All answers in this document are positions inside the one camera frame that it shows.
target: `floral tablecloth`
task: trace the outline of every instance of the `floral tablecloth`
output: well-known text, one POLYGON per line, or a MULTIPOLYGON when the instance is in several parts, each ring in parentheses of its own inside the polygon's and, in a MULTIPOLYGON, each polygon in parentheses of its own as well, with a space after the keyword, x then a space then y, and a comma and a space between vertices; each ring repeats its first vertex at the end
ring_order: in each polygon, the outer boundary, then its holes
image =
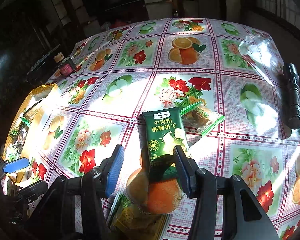
MULTIPOLYGON (((47 82, 57 83, 62 96, 38 136, 31 161, 36 179, 51 185, 62 174, 83 175, 121 144, 116 192, 124 190, 141 168, 141 113, 201 100, 226 120, 204 138, 185 127, 198 165, 217 176, 242 176, 282 239, 298 227, 300 129, 282 122, 284 63, 269 34, 212 19, 162 19, 92 36, 77 43, 71 57, 76 72, 65 79, 55 73, 47 82)), ((163 239, 188 237, 195 199, 180 199, 163 239)), ((105 215, 112 201, 102 200, 105 215)), ((222 197, 217 210, 215 237, 221 239, 222 197)))

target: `plastic tablecloth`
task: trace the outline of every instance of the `plastic tablecloth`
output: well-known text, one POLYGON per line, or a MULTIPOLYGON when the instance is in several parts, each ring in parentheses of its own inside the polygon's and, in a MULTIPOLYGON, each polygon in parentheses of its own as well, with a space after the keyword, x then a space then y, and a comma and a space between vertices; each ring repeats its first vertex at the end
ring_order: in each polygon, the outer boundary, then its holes
MULTIPOLYGON (((268 33, 212 19, 162 19, 87 38, 71 57, 76 72, 48 80, 58 84, 62 96, 38 135, 31 161, 37 177, 31 182, 41 178, 51 185, 59 175, 82 175, 121 144, 125 159, 116 194, 141 168, 146 145, 141 113, 201 100, 226 119, 204 138, 185 127, 198 165, 217 176, 242 176, 282 239, 298 227, 300 129, 282 121, 284 63, 268 33)), ((195 199, 180 199, 163 239, 188 237, 195 199)), ((112 201, 102 200, 105 216, 112 201)), ((80 231, 80 208, 76 218, 80 231)), ((215 237, 221 232, 219 197, 215 237)))

